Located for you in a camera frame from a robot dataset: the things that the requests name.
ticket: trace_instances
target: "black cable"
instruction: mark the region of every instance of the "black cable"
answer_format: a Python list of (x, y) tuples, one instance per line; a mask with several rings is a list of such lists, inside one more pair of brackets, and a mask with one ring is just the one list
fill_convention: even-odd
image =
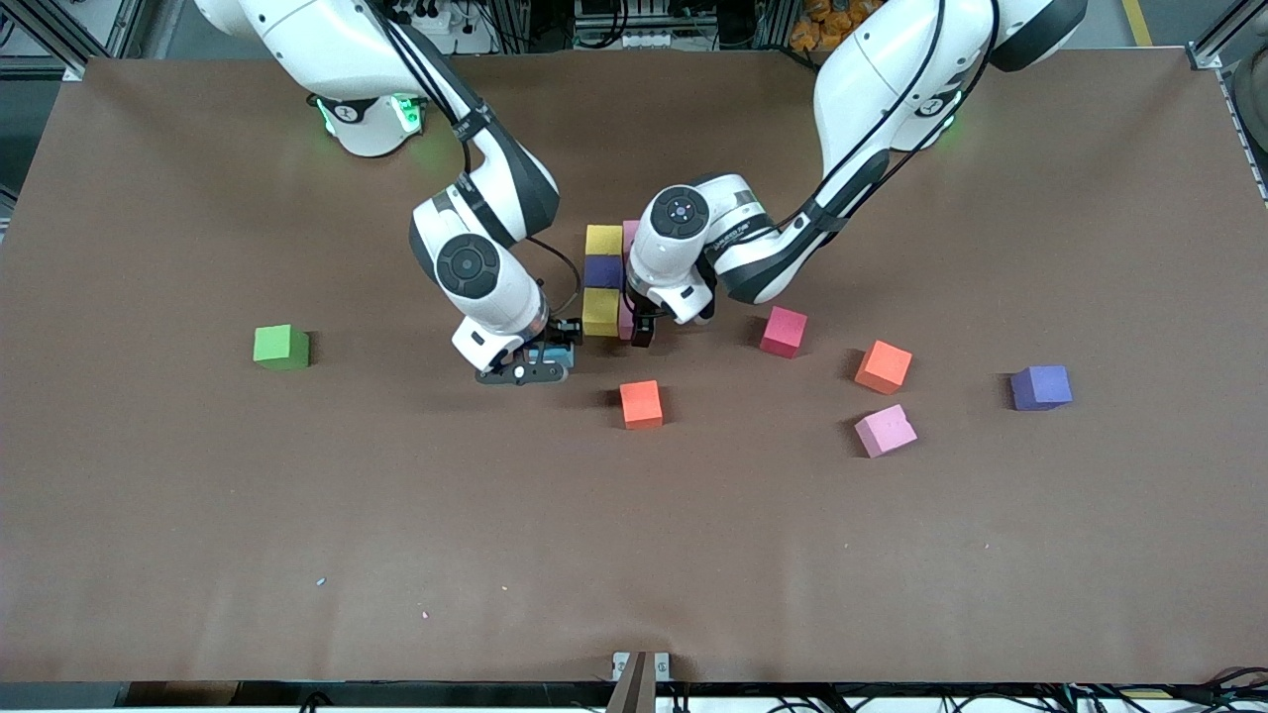
[[(436, 82), (435, 80), (431, 79), (431, 75), (427, 74), (427, 70), (425, 69), (422, 60), (413, 51), (413, 47), (411, 47), (410, 43), (406, 42), (406, 38), (401, 36), (401, 32), (397, 29), (397, 27), (393, 23), (388, 22), (387, 18), (384, 18), (382, 14), (379, 14), (379, 11), (373, 5), (370, 6), (370, 14), (378, 20), (379, 28), (387, 36), (388, 43), (392, 44), (392, 49), (397, 53), (397, 57), (404, 65), (406, 70), (410, 71), (410, 75), (415, 79), (415, 81), (418, 82), (418, 85), (427, 94), (427, 96), (436, 105), (436, 108), (440, 109), (440, 113), (444, 114), (449, 124), (455, 126), (458, 123), (458, 117), (454, 113), (453, 105), (449, 103), (448, 99), (445, 99), (445, 95), (441, 94), (440, 88), (436, 86)], [(465, 141), (459, 141), (459, 143), (462, 143), (463, 146), (463, 171), (469, 174), (472, 171), (470, 147), (467, 145)]]
[(1022, 699), (1019, 699), (1019, 698), (1017, 698), (1014, 695), (1006, 695), (1006, 694), (994, 693), (994, 691), (975, 693), (975, 694), (970, 695), (969, 698), (961, 700), (959, 704), (956, 704), (955, 708), (951, 710), (951, 713), (961, 713), (965, 709), (966, 705), (969, 705), (970, 703), (973, 703), (974, 700), (978, 700), (980, 698), (1003, 698), (1003, 699), (1011, 700), (1011, 702), (1013, 702), (1013, 703), (1016, 703), (1018, 705), (1025, 705), (1026, 708), (1033, 708), (1035, 710), (1044, 710), (1046, 713), (1063, 713), (1061, 710), (1058, 710), (1056, 708), (1052, 708), (1051, 705), (1047, 705), (1046, 703), (1042, 703), (1042, 700), (1044, 700), (1042, 698), (1040, 699), (1041, 703), (1031, 703), (1028, 700), (1022, 700)]
[(515, 42), (520, 42), (525, 47), (527, 47), (527, 44), (529, 44), (529, 39), (527, 38), (520, 37), (520, 36), (515, 34), (514, 32), (507, 32), (507, 30), (503, 30), (502, 28), (497, 27), (497, 23), (493, 22), (493, 18), (488, 14), (488, 8), (486, 8), (483, 3), (477, 3), (476, 6), (477, 6), (477, 9), (479, 11), (479, 15), (482, 18), (484, 18), (484, 23), (489, 28), (492, 28), (493, 32), (497, 33), (497, 37), (502, 41), (502, 53), (503, 55), (506, 53), (506, 46), (515, 47)]
[[(994, 13), (994, 16), (990, 20), (990, 36), (987, 38), (987, 48), (981, 53), (981, 63), (978, 65), (978, 71), (973, 75), (973, 79), (969, 81), (969, 86), (966, 86), (964, 89), (964, 91), (960, 94), (960, 101), (956, 105), (956, 109), (959, 109), (960, 107), (964, 107), (965, 101), (969, 100), (969, 95), (973, 94), (973, 90), (974, 90), (974, 88), (978, 86), (978, 81), (981, 79), (981, 75), (985, 74), (987, 65), (990, 63), (990, 55), (992, 55), (992, 51), (995, 47), (995, 36), (999, 33), (999, 0), (990, 0), (990, 8), (992, 8), (992, 10)], [(889, 181), (889, 179), (894, 178), (894, 174), (896, 174), (899, 171), (899, 169), (902, 169), (903, 166), (905, 166), (907, 162), (910, 161), (912, 157), (915, 156), (915, 154), (921, 151), (921, 148), (924, 146), (924, 143), (927, 141), (929, 141), (931, 138), (933, 138), (933, 136), (937, 132), (940, 132), (940, 131), (942, 131), (945, 128), (945, 124), (946, 124), (946, 122), (940, 123), (940, 124), (935, 126), (932, 129), (929, 129), (928, 133), (926, 133), (924, 137), (921, 138), (921, 141), (915, 145), (915, 147), (913, 150), (908, 151), (905, 156), (903, 156), (902, 159), (899, 159), (898, 164), (895, 164), (894, 167), (891, 167), (890, 170), (885, 171), (885, 175), (883, 175), (880, 178), (880, 180), (877, 180), (876, 183), (874, 183), (867, 189), (867, 192), (864, 193), (862, 198), (860, 198), (858, 200), (855, 202), (855, 207), (851, 208), (850, 212), (846, 213), (844, 217), (847, 219), (852, 218), (853, 214), (855, 214), (855, 212), (858, 211), (858, 208), (862, 207), (862, 204), (866, 203), (867, 199), (871, 198), (877, 190), (880, 190), (880, 186), (885, 185), (885, 183)]]
[(564, 312), (566, 310), (568, 310), (568, 307), (572, 307), (572, 303), (577, 301), (577, 296), (581, 294), (581, 270), (577, 269), (577, 264), (576, 263), (573, 263), (563, 252), (559, 252), (558, 250), (555, 250), (553, 246), (547, 245), (545, 242), (541, 242), (540, 240), (533, 237), (531, 235), (529, 237), (526, 237), (525, 240), (527, 240), (533, 245), (536, 245), (538, 247), (545, 250), (547, 252), (550, 252), (555, 258), (559, 258), (559, 260), (562, 260), (563, 264), (568, 265), (568, 269), (572, 270), (572, 278), (573, 278), (572, 294), (568, 297), (568, 299), (564, 299), (564, 303), (562, 306), (559, 306), (558, 308), (554, 308), (554, 307), (550, 308), (550, 313), (552, 315), (559, 315), (559, 313)]
[[(992, 5), (995, 6), (995, 24), (998, 25), (998, 22), (999, 22), (999, 6), (995, 3), (997, 3), (997, 0), (992, 0)], [(898, 95), (898, 99), (894, 100), (894, 104), (890, 105), (889, 110), (885, 112), (884, 114), (881, 114), (880, 121), (876, 122), (875, 124), (872, 124), (872, 128), (866, 134), (864, 134), (862, 138), (858, 140), (858, 143), (855, 143), (855, 147), (851, 148), (848, 152), (846, 152), (846, 155), (842, 156), (839, 161), (837, 161), (837, 165), (832, 166), (832, 170), (829, 170), (827, 174), (824, 174), (823, 180), (820, 180), (819, 185), (815, 186), (815, 189), (814, 189), (813, 193), (810, 193), (812, 199), (815, 195), (818, 195), (819, 192), (823, 190), (823, 188), (825, 185), (828, 185), (828, 181), (831, 181), (837, 175), (837, 173), (842, 167), (844, 167), (846, 162), (850, 161), (850, 159), (852, 159), (855, 156), (855, 154), (857, 154), (858, 150), (862, 148), (864, 145), (867, 143), (867, 141), (871, 140), (871, 137), (876, 134), (877, 131), (880, 131), (880, 127), (885, 124), (885, 122), (889, 119), (889, 117), (894, 112), (896, 112), (899, 109), (899, 107), (903, 105), (904, 101), (907, 101), (907, 95), (910, 94), (912, 90), (915, 89), (915, 85), (921, 81), (921, 79), (923, 79), (924, 70), (929, 66), (929, 62), (933, 61), (933, 52), (937, 51), (938, 38), (942, 36), (942, 22), (946, 19), (946, 9), (947, 9), (946, 0), (938, 0), (938, 15), (937, 15), (937, 19), (933, 23), (933, 37), (929, 41), (929, 49), (924, 53), (924, 58), (921, 61), (921, 66), (915, 70), (915, 75), (912, 76), (912, 81), (907, 84), (907, 88), (903, 90), (902, 94)], [(994, 38), (995, 38), (995, 33), (992, 32), (990, 33), (990, 38), (989, 38), (989, 42), (992, 44), (994, 44)], [(861, 206), (861, 204), (862, 204), (862, 200), (858, 200), (856, 203), (856, 208), (857, 208), (857, 206)], [(787, 223), (792, 222), (792, 218), (795, 218), (799, 212), (800, 212), (800, 208), (798, 208), (796, 211), (794, 211), (792, 214), (790, 214), (789, 217), (786, 217), (782, 221), (780, 221), (779, 223), (776, 223), (776, 227), (782, 227), (782, 226), (786, 226)]]
[(761, 47), (753, 47), (753, 49), (754, 51), (767, 51), (767, 49), (779, 51), (785, 57), (787, 57), (789, 60), (792, 60), (794, 62), (801, 65), (803, 67), (810, 70), (814, 74), (819, 74), (819, 67), (822, 66), (822, 65), (819, 65), (817, 62), (813, 62), (810, 60), (810, 57), (803, 57), (801, 55), (798, 55), (796, 52), (794, 52), (791, 47), (786, 47), (784, 44), (762, 44)]
[(299, 704), (299, 713), (317, 713), (318, 703), (322, 705), (335, 705), (328, 695), (320, 690), (314, 690), (308, 694), (308, 698), (306, 698), (303, 703)]
[(16, 25), (16, 22), (0, 11), (0, 47), (4, 47), (9, 42), (9, 38), (13, 37), (13, 28)]
[(798, 708), (804, 708), (804, 709), (808, 709), (808, 710), (818, 710), (819, 713), (823, 713), (819, 709), (818, 705), (813, 705), (813, 704), (808, 704), (808, 703), (784, 703), (784, 704), (776, 705), (775, 708), (771, 708), (766, 713), (780, 713), (780, 710), (795, 710)]
[(1092, 689), (1093, 690), (1101, 689), (1101, 690), (1108, 693), (1110, 695), (1121, 699), (1127, 705), (1131, 705), (1132, 708), (1135, 708), (1136, 713), (1150, 713), (1149, 710), (1145, 709), (1144, 705), (1136, 703), (1135, 700), (1131, 699), (1131, 697), (1129, 697), (1127, 694), (1122, 693), (1121, 690), (1116, 690), (1116, 689), (1113, 689), (1111, 686), (1107, 686), (1107, 685), (1094, 685), (1094, 686), (1092, 686)]
[[(1245, 667), (1245, 669), (1236, 669), (1234, 671), (1229, 671), (1227, 674), (1225, 674), (1222, 676), (1211, 679), (1210, 681), (1206, 681), (1202, 685), (1207, 685), (1207, 686), (1222, 686), (1224, 684), (1226, 684), (1229, 681), (1240, 679), (1241, 676), (1249, 676), (1250, 674), (1268, 674), (1268, 669), (1265, 669), (1263, 666), (1249, 666), (1249, 667)], [(1244, 688), (1259, 688), (1262, 685), (1264, 685), (1264, 684), (1259, 684), (1259, 685), (1255, 685), (1255, 686), (1244, 686)]]
[(586, 49), (604, 49), (605, 47), (611, 47), (615, 44), (623, 34), (625, 34), (625, 28), (629, 27), (630, 22), (630, 4), (629, 0), (612, 0), (619, 3), (612, 9), (612, 28), (607, 30), (607, 37), (601, 39), (597, 44), (590, 44), (587, 42), (577, 41), (577, 44), (585, 47)]

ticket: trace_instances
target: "green cube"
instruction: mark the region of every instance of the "green cube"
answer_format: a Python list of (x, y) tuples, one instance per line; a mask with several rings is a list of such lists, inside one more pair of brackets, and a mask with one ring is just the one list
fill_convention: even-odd
[(257, 327), (255, 363), (276, 372), (303, 369), (308, 365), (308, 335), (292, 325)]

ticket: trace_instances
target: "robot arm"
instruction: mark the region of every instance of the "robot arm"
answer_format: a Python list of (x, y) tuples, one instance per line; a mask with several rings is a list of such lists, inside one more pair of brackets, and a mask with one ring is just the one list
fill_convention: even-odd
[(993, 36), (992, 62), (1022, 69), (1055, 52), (1085, 9), (1087, 0), (886, 3), (819, 70), (814, 113), (823, 180), (786, 226), (773, 225), (734, 174), (670, 186), (653, 198), (626, 270), (643, 332), (635, 343), (650, 339), (647, 315), (656, 311), (678, 324), (709, 316), (714, 279), (741, 302), (772, 299), (871, 195), (891, 150), (937, 140)]
[[(569, 341), (550, 320), (540, 287), (510, 249), (554, 222), (559, 192), (540, 161), (502, 126), (422, 33), (379, 18), (360, 0), (197, 0), (232, 34), (254, 33), (318, 96), (327, 126), (353, 154), (392, 151), (410, 136), (393, 101), (422, 96), (446, 114), (464, 145), (484, 156), (413, 211), (410, 245), (427, 277), (465, 315), (454, 346), (479, 374), (502, 369), (525, 343)], [(559, 381), (562, 365), (550, 377)]]

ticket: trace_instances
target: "orange cube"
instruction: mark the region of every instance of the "orange cube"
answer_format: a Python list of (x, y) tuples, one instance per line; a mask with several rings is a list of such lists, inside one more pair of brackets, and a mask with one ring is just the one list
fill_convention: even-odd
[(855, 381), (888, 396), (903, 386), (910, 365), (910, 351), (903, 351), (877, 339), (864, 355), (864, 363), (858, 365)]
[(664, 422), (661, 387), (654, 381), (623, 383), (621, 409), (625, 411), (625, 428), (630, 430), (654, 429)]

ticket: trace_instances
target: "magenta cube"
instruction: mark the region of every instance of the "magenta cube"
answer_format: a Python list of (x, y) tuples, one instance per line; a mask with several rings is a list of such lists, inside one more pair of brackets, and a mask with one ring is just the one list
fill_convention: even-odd
[(634, 339), (634, 312), (630, 311), (629, 298), (624, 293), (616, 308), (616, 334), (621, 341)]
[(770, 351), (785, 359), (796, 356), (796, 350), (801, 348), (801, 335), (805, 334), (805, 315), (772, 307), (771, 318), (766, 321), (766, 332), (762, 334), (762, 351)]
[(621, 223), (621, 230), (624, 231), (624, 242), (621, 244), (621, 255), (629, 258), (630, 245), (634, 245), (634, 233), (638, 232), (638, 221), (625, 221)]

